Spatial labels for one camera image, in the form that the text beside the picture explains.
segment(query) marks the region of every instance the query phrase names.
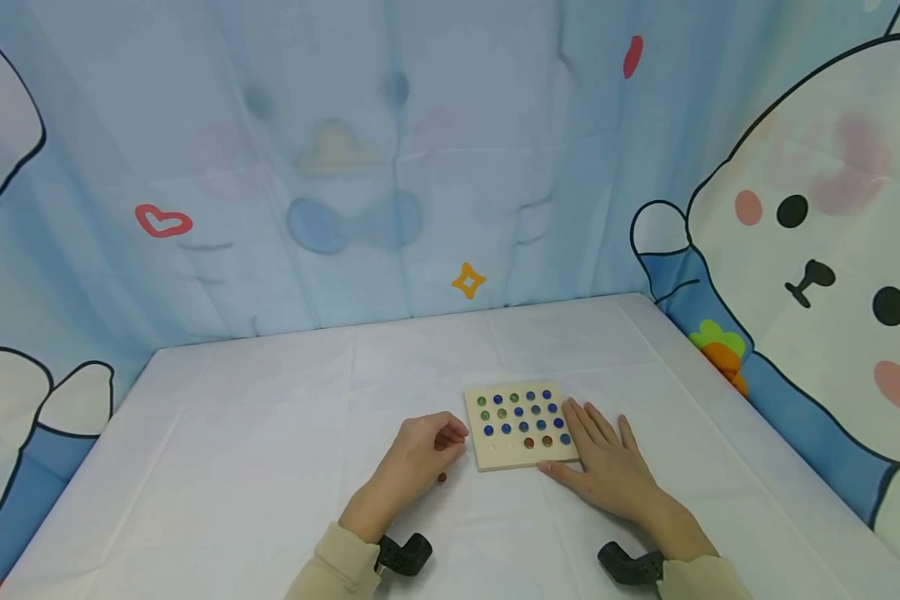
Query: left hand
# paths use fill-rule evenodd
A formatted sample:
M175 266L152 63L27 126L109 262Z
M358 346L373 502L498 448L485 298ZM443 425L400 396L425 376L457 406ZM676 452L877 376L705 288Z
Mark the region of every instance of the left hand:
M467 452L467 435L450 412L406 419L376 472L350 499L340 526L366 543L380 542L396 514Z

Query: white tablecloth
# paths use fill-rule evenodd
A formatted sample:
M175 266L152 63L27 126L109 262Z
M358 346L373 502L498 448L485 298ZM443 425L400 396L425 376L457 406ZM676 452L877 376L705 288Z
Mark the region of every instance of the white tablecloth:
M280 600L402 419L553 378L625 412L756 598L900 599L900 562L646 298L598 297L161 350L0 600ZM469 453L391 530L433 556L379 598L654 598L596 561L628 525Z

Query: forearm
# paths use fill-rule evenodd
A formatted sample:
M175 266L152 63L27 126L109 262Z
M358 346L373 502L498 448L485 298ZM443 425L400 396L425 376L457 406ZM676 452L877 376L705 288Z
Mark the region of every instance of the forearm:
M662 600L751 600L736 569L677 500L662 500L643 526L667 560L657 586Z
M313 551L286 600L368 600L380 583L373 570L380 539L398 506L373 481L357 490Z
M379 554L380 546L331 523L286 600L369 600L380 583L374 570Z

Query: beige sleeve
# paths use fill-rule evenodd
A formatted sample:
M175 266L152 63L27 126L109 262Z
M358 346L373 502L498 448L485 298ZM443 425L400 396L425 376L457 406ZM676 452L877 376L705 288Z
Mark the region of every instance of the beige sleeve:
M380 546L330 523L286 600L369 600L380 583L373 570Z
M657 588L661 600L753 600L733 565L714 556L666 561Z

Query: bunny nose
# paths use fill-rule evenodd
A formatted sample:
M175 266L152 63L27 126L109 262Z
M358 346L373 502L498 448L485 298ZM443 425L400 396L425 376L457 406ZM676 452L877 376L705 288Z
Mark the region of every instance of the bunny nose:
M811 259L803 267L803 279L800 279L800 283L797 285L784 283L783 286L797 299L800 306L810 308L810 301L808 297L803 295L803 291L814 284L821 287L830 287L836 280L837 276L834 274L833 269L818 260Z

